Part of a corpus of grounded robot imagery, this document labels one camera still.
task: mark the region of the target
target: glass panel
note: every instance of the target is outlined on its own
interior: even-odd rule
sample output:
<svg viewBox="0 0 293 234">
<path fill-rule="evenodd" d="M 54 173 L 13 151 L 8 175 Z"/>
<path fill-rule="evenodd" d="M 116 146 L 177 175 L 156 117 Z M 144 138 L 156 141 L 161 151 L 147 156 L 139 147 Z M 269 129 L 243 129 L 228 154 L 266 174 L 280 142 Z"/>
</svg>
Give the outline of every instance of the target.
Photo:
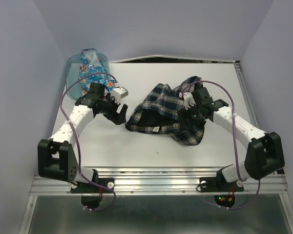
<svg viewBox="0 0 293 234">
<path fill-rule="evenodd" d="M 252 195 L 237 195 L 235 206 Z M 213 202 L 213 196 L 207 196 Z M 79 196 L 40 196 L 31 234 L 287 234 L 279 195 L 259 195 L 247 208 L 225 211 L 201 196 L 118 197 L 106 211 L 84 211 Z"/>
</svg>

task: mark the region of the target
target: screw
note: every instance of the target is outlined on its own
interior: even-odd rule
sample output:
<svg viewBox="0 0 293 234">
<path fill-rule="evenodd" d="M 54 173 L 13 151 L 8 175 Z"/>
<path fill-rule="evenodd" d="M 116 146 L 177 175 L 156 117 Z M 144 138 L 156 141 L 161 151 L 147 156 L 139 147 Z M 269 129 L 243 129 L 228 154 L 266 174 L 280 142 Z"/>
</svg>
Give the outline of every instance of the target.
<svg viewBox="0 0 293 234">
<path fill-rule="evenodd" d="M 236 182 L 236 185 L 237 185 L 238 187 L 242 188 L 242 187 L 243 187 L 243 182 L 242 182 L 241 180 L 238 180 L 238 181 Z"/>
<path fill-rule="evenodd" d="M 114 183 L 113 183 L 113 182 L 108 182 L 108 183 L 107 183 L 107 187 L 108 187 L 109 189 L 112 189 L 112 188 L 114 187 Z"/>
</svg>

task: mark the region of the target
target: blue floral cloth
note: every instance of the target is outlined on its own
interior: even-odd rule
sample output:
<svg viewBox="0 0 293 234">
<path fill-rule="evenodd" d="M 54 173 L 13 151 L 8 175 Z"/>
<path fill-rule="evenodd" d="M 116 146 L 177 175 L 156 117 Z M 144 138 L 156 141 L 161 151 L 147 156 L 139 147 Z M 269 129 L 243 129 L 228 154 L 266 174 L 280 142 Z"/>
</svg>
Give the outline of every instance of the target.
<svg viewBox="0 0 293 234">
<path fill-rule="evenodd" d="M 95 49 L 85 49 L 82 50 L 82 58 L 80 61 L 79 72 L 80 78 L 83 78 L 92 73 L 107 72 L 107 70 L 104 68 L 101 58 L 98 56 L 98 52 Z M 89 76 L 80 81 L 83 88 L 83 95 L 89 92 L 90 84 L 92 82 L 104 84 L 107 88 L 105 90 L 105 94 L 107 94 L 107 92 L 111 92 L 112 89 L 115 87 L 115 81 L 109 79 L 107 75 L 98 74 L 95 76 Z"/>
</svg>

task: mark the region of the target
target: metal frame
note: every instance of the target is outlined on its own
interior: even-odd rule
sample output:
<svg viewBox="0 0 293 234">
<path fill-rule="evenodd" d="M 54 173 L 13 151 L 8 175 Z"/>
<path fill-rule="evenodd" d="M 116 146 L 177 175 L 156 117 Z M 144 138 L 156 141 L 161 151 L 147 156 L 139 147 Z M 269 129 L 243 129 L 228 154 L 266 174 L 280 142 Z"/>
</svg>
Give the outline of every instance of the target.
<svg viewBox="0 0 293 234">
<path fill-rule="evenodd" d="M 27 234 L 29 232 L 31 220 L 33 218 L 36 207 L 37 198 L 37 196 L 29 196 L 25 214 L 23 216 L 23 221 L 21 223 L 20 234 Z"/>
<path fill-rule="evenodd" d="M 251 123 L 258 127 L 256 115 L 243 80 L 239 63 L 233 63 L 240 83 L 242 94 L 250 116 Z M 218 195 L 219 193 L 199 193 L 195 190 L 202 176 L 215 176 L 220 167 L 174 167 L 174 168 L 107 168 L 96 167 L 100 177 L 115 178 L 114 191 L 120 196 L 132 195 Z M 248 179 L 244 183 L 245 191 L 237 194 L 254 194 L 257 181 Z M 29 200 L 23 217 L 20 234 L 27 234 L 37 197 L 40 195 L 79 195 L 70 193 L 71 184 L 67 182 L 34 177 Z M 269 175 L 261 180 L 261 194 L 280 194 L 286 219 L 293 233 L 293 211 L 288 195 L 285 175 Z"/>
<path fill-rule="evenodd" d="M 132 195 L 217 195 L 199 193 L 196 186 L 200 177 L 215 176 L 220 168 L 104 168 L 96 167 L 100 178 L 113 177 L 114 191 L 120 196 Z M 287 193 L 288 185 L 284 175 L 269 175 L 261 180 L 261 194 Z M 245 191 L 237 194 L 256 193 L 258 181 L 248 179 Z M 80 195 L 70 193 L 71 184 L 63 181 L 35 177 L 30 195 Z"/>
</svg>

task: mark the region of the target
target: black mount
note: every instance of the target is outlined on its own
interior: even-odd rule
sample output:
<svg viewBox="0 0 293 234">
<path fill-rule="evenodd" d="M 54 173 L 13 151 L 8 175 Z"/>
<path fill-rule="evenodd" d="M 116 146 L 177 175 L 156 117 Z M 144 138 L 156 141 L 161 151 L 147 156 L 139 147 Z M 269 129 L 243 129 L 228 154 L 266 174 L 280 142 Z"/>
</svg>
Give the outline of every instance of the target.
<svg viewBox="0 0 293 234">
<path fill-rule="evenodd" d="M 117 113 L 117 109 L 120 105 L 114 102 L 113 97 L 110 97 L 110 93 L 104 98 L 104 91 L 104 84 L 91 83 L 89 92 L 80 97 L 75 105 L 84 105 L 91 108 L 93 117 L 97 114 L 103 114 L 105 118 L 116 125 L 126 123 L 126 111 L 128 106 L 124 104 L 121 111 Z"/>
<path fill-rule="evenodd" d="M 214 200 L 220 206 L 231 208 L 235 203 L 235 195 L 215 195 Z"/>
<path fill-rule="evenodd" d="M 267 133 L 259 139 L 252 139 L 248 145 L 244 166 L 248 174 L 259 180 L 285 165 L 280 136 Z"/>
<path fill-rule="evenodd" d="M 213 113 L 218 111 L 221 107 L 228 106 L 228 104 L 221 99 L 214 101 L 209 95 L 207 88 L 203 87 L 203 85 L 194 90 L 191 94 L 196 105 L 188 110 L 183 108 L 178 111 L 182 130 L 200 125 L 205 122 L 206 119 L 213 121 Z"/>
<path fill-rule="evenodd" d="M 59 158 L 52 155 L 59 152 Z M 66 182 L 73 182 L 78 172 L 78 163 L 71 144 L 42 139 L 38 143 L 39 176 Z M 98 182 L 98 172 L 93 169 L 92 182 Z"/>
<path fill-rule="evenodd" d="M 200 184 L 196 187 L 196 190 L 201 193 L 228 192 L 234 187 L 236 192 L 243 192 L 244 187 L 237 186 L 236 181 L 231 183 L 226 182 L 222 174 L 222 170 L 225 168 L 217 171 L 216 177 L 201 177 Z"/>
<path fill-rule="evenodd" d="M 98 178 L 98 181 L 96 183 L 104 187 L 107 187 L 108 183 L 112 182 L 114 184 L 115 183 L 114 181 L 115 181 L 114 178 L 110 178 L 110 177 Z M 70 189 L 70 192 L 72 194 L 98 194 L 99 191 L 100 191 L 99 187 L 96 187 L 87 183 L 81 183 L 81 182 L 77 182 L 77 187 L 75 189 L 73 188 Z M 104 193 L 111 194 L 112 192 L 109 190 L 104 190 Z"/>
</svg>

